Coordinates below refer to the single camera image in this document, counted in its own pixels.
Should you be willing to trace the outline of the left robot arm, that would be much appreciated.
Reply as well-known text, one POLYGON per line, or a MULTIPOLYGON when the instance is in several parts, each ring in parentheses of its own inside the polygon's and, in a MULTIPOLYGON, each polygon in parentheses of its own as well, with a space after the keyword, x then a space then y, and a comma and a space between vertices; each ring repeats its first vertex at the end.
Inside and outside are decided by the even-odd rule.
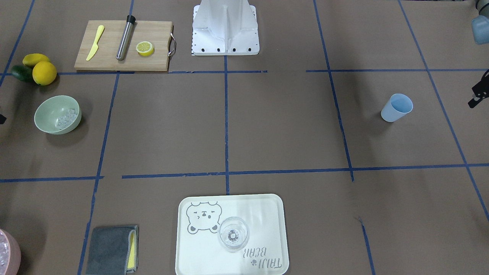
MULTIPOLYGON (((475 8, 478 16, 471 21, 474 41, 477 45, 489 43, 489 1, 476 0, 475 8)), ((468 101, 470 108, 475 108, 489 96, 489 70, 486 70, 481 80, 472 87, 472 99, 468 101)))

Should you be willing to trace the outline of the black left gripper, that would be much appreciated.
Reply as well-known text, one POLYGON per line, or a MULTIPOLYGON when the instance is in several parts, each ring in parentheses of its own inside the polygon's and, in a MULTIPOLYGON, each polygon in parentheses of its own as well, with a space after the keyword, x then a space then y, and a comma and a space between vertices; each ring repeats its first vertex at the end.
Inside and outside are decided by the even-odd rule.
POLYGON ((468 101, 470 108, 475 108, 479 104, 479 100, 487 99, 489 96, 489 70, 487 70, 481 80, 472 87, 472 99, 468 101))

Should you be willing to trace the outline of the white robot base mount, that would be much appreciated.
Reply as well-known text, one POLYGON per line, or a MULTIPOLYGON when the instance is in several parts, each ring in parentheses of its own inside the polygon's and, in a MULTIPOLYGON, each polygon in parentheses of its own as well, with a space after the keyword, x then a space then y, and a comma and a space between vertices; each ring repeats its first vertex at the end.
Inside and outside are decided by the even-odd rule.
POLYGON ((260 52, 256 8, 248 0, 203 0, 193 8, 192 27, 194 56, 260 52))

